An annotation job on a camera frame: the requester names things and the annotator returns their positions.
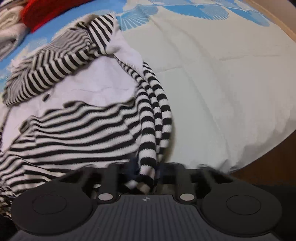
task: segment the blue floral pattern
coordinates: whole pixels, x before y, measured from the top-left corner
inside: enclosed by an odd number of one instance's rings
[[[116,18],[121,30],[126,31],[147,23],[149,17],[157,12],[158,9],[156,6],[143,6],[138,4],[134,9],[125,12],[121,16],[116,16]]]
[[[149,22],[151,16],[160,8],[188,17],[206,20],[225,20],[229,12],[260,26],[268,27],[270,21],[260,12],[243,3],[242,0],[141,0],[134,8],[123,11],[127,0],[93,0],[73,8],[54,18],[29,34],[23,43],[6,59],[0,62],[0,91],[11,73],[11,68],[25,55],[36,48],[50,42],[52,37],[65,25],[88,13],[115,12],[122,31],[142,26]]]

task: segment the gray ribbed surface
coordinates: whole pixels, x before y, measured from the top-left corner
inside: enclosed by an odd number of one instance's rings
[[[175,202],[171,195],[122,195],[116,203],[99,206],[87,223],[69,233],[54,237],[37,237],[19,231],[11,239],[11,241],[34,240],[278,241],[271,234],[253,238],[225,235],[207,225],[195,207],[181,205]]]

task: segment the white comforter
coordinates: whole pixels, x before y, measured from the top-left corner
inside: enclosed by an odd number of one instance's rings
[[[296,130],[296,43],[272,22],[228,13],[212,21],[158,8],[124,32],[169,99],[169,161],[190,168],[242,168]]]

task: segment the wooden floor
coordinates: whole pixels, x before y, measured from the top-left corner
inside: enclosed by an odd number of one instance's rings
[[[252,184],[296,185],[296,131],[273,150],[232,176]]]

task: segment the folded white clothing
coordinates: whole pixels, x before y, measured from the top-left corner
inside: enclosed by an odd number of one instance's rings
[[[21,12],[23,9],[23,6],[16,6],[11,9],[3,9],[0,12],[0,30],[9,28],[10,26],[18,23],[21,19]]]
[[[28,31],[28,27],[23,23],[0,31],[0,61],[22,42]]]
[[[11,2],[13,2],[13,0],[4,0],[4,1],[0,4],[0,7],[5,6],[6,4],[11,3]]]

